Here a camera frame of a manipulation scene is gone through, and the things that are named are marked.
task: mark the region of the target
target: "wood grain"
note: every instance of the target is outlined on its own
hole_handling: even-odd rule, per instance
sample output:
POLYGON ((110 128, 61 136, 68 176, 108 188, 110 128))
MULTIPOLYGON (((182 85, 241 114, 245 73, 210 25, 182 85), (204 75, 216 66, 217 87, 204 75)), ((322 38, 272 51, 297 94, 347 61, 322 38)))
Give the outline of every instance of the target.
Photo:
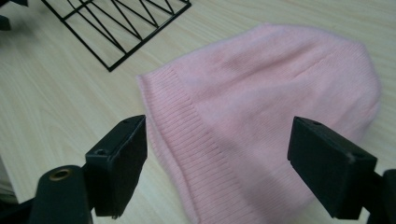
MULTIPOLYGON (((313 25, 364 43, 383 85, 381 111, 361 146, 396 165, 396 2, 393 0, 192 0, 193 6, 114 72, 107 70, 40 2, 7 4, 0 14, 0 153, 20 202, 37 179, 84 154, 120 120, 144 114, 135 76, 262 22, 313 25)), ((315 202, 292 223, 332 220, 315 202)), ((95 223, 188 223, 177 192, 149 149, 125 215, 95 223)))

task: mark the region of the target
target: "ribbed cuff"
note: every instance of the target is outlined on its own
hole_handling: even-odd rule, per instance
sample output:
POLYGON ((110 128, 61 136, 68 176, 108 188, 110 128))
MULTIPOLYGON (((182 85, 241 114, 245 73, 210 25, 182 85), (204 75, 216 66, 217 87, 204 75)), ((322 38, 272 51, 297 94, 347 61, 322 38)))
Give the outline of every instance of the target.
POLYGON ((176 183, 191 222, 257 222, 172 64, 137 80, 147 109, 148 138, 176 183))

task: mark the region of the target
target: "light wood surface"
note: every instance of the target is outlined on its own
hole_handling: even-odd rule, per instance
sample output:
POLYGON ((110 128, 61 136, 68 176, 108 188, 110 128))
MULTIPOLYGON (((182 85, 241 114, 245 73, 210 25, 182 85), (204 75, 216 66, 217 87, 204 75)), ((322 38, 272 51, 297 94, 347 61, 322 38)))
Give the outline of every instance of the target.
MULTIPOLYGON (((41 3, 7 4, 0 15, 0 155, 20 202, 38 178, 84 154, 120 120, 144 114, 135 76, 262 22, 313 25, 363 42, 383 84, 381 110, 361 147, 396 167, 396 2, 394 0, 192 0, 192 7, 114 72, 107 70, 41 3)), ((292 223, 365 223, 328 217, 318 202, 292 223)), ((151 148, 124 216, 95 223, 189 223, 151 148)))

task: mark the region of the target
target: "tabletop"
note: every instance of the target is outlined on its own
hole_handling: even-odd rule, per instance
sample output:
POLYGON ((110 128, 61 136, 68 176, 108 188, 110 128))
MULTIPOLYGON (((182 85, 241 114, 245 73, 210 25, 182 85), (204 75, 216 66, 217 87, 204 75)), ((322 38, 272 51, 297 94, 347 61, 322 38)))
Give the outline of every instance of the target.
MULTIPOLYGON (((382 174, 396 167, 396 2, 393 0, 192 0, 179 18, 109 73, 41 1, 8 3, 0 15, 0 155, 19 202, 40 176, 84 154, 119 121, 145 114, 135 77, 185 53, 263 22, 316 26, 366 45, 383 86, 381 109, 360 146, 382 174)), ((331 219, 313 202, 292 223, 365 223, 331 219)), ((151 147, 122 217, 95 223, 189 223, 151 147)))

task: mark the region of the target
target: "pink cloth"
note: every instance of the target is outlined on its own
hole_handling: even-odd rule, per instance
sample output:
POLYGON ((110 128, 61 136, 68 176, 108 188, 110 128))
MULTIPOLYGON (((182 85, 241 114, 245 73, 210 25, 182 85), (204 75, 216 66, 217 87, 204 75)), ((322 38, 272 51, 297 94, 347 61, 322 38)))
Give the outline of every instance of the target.
POLYGON ((284 223, 313 198, 287 160, 294 116, 353 142, 379 108, 364 46, 264 24, 138 77, 148 138, 192 223, 284 223))

